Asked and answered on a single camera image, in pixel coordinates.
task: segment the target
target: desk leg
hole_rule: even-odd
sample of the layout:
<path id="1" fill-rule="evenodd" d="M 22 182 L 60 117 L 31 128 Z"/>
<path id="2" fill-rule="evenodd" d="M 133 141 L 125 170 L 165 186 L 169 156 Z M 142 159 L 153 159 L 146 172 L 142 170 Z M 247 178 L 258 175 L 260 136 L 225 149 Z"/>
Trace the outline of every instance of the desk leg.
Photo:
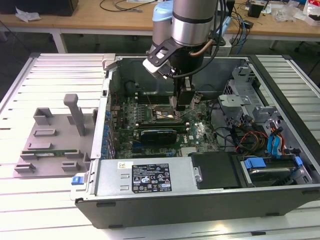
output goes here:
<path id="1" fill-rule="evenodd" d="M 94 41 L 95 41 L 95 45 L 99 45 L 100 44 L 100 36 L 99 36 L 99 34 L 95 34 L 94 35 Z"/>
<path id="2" fill-rule="evenodd" d="M 51 33 L 53 36 L 53 40 L 55 42 L 56 49 L 58 50 L 59 54 L 67 54 L 68 50 L 66 47 L 65 39 L 62 33 L 57 29 Z"/>
<path id="3" fill-rule="evenodd" d="M 271 50 L 274 50 L 275 47 L 276 47 L 276 45 L 277 45 L 277 43 L 278 43 L 278 40 L 273 40 L 273 41 L 271 42 L 269 48 L 270 48 Z"/>
<path id="4" fill-rule="evenodd" d="M 0 42 L 5 43 L 6 41 L 8 41 L 8 38 L 5 34 L 4 31 L 0 31 Z"/>

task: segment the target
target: open computer chassis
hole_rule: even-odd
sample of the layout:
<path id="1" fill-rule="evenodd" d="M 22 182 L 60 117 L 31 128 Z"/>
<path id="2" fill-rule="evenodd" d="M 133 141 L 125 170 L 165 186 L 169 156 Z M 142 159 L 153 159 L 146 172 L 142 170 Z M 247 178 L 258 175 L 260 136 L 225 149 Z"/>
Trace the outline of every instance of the open computer chassis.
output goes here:
<path id="1" fill-rule="evenodd" d="M 144 58 L 107 66 L 75 200 L 96 228 L 280 216 L 320 197 L 319 143 L 274 80 L 300 78 L 319 100 L 292 60 L 217 57 L 176 112 L 172 80 L 151 76 Z"/>

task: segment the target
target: metal case frame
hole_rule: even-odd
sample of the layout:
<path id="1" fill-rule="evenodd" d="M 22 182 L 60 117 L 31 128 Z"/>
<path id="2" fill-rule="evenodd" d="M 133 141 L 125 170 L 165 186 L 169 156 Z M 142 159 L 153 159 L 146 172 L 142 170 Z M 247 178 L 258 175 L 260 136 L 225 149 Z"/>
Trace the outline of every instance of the metal case frame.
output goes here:
<path id="1" fill-rule="evenodd" d="M 126 56 L 119 56 L 116 60 L 122 58 L 126 58 Z M 320 149 L 317 140 L 257 56 L 241 58 L 248 62 L 261 85 L 267 90 L 279 113 L 310 160 L 309 164 L 314 166 L 314 171 L 319 175 Z M 141 193 L 138 195 L 97 196 L 100 166 L 99 159 L 92 162 L 86 194 L 75 201 L 75 205 L 99 229 L 281 216 L 320 197 L 319 183 L 210 189 L 199 192 L 157 193 L 157 195 Z"/>

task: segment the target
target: gray plastic post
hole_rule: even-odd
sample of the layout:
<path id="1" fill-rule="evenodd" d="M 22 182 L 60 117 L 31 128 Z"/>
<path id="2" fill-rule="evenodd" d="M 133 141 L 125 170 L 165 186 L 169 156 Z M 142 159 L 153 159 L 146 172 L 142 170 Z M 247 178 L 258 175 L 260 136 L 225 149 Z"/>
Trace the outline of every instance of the gray plastic post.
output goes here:
<path id="1" fill-rule="evenodd" d="M 36 122 L 36 124 L 40 125 L 50 125 L 48 118 L 52 118 L 53 115 L 50 111 L 49 108 L 47 107 L 42 107 L 42 108 L 37 108 L 35 110 L 35 113 L 33 115 L 33 118 Z"/>
<path id="2" fill-rule="evenodd" d="M 63 103 L 67 107 L 69 107 L 73 121 L 75 123 L 76 129 L 79 132 L 80 136 L 84 136 L 86 134 L 86 128 L 84 124 L 84 118 L 82 113 L 79 111 L 77 106 L 78 95 L 77 94 L 66 94 L 64 96 Z"/>

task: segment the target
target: power supply label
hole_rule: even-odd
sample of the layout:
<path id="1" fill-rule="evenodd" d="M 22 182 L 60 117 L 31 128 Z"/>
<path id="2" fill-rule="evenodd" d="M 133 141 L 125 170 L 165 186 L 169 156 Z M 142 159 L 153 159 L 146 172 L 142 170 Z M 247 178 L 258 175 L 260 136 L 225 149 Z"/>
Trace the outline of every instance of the power supply label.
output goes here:
<path id="1" fill-rule="evenodd" d="M 132 192 L 159 193 L 172 191 L 169 164 L 132 165 Z"/>

